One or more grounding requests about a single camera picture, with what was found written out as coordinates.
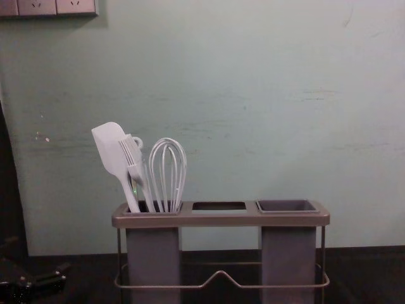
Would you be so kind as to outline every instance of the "whisk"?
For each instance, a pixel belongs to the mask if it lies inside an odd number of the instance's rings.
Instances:
[[[170,185],[166,183],[168,175],[166,159],[170,157]],[[159,163],[159,180],[156,180],[155,163]],[[177,212],[183,195],[187,157],[180,143],[171,138],[162,138],[153,146],[149,155],[149,176],[160,212]]]

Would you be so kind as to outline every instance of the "wall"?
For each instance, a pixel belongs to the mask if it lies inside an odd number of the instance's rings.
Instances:
[[[404,58],[403,0],[101,1],[93,20],[1,22],[30,254],[114,252],[124,197],[90,133],[107,121],[149,149],[180,141],[186,200],[311,198],[329,246],[404,244]],[[252,230],[185,242],[225,240],[256,246]]]

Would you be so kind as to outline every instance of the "white spatula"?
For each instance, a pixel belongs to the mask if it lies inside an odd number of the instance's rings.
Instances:
[[[121,182],[131,212],[140,212],[132,192],[127,161],[119,144],[125,133],[115,122],[108,122],[91,130],[105,169]]]

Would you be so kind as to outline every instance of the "electrical socket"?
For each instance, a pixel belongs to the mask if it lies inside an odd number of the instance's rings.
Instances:
[[[98,15],[97,0],[56,0],[59,15],[89,14]]]
[[[20,16],[56,15],[55,0],[18,0]]]
[[[18,16],[17,0],[0,0],[0,16]]]

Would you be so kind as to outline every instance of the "utensil caddy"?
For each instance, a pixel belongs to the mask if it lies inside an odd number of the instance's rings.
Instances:
[[[329,212],[320,203],[306,200],[189,201],[182,203],[178,213],[130,213],[128,205],[122,204],[112,216],[118,239],[115,285],[121,289],[121,300],[122,291],[130,290],[131,304],[181,304],[182,290],[205,288],[223,276],[238,288],[260,289],[262,304],[313,304],[316,289],[321,289],[323,304],[324,288],[329,285],[325,273],[325,226],[329,223]],[[238,226],[261,229],[261,284],[243,285],[218,270],[198,285],[182,285],[180,228]],[[315,262],[317,227],[321,227],[320,265]],[[124,266],[121,229],[127,236],[128,264]],[[321,273],[317,283],[316,267]],[[122,283],[126,268],[130,285]]]

